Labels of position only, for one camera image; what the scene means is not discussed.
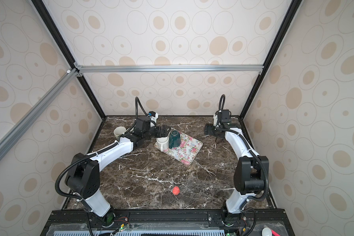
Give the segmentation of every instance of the red ball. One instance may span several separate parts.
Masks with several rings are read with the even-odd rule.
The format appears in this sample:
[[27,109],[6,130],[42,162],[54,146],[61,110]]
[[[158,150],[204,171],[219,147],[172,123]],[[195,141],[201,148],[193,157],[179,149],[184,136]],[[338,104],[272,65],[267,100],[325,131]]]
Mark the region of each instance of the red ball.
[[174,195],[178,195],[178,194],[180,193],[180,188],[179,188],[178,186],[175,186],[175,187],[173,188],[173,190],[172,190],[172,193],[173,193]]

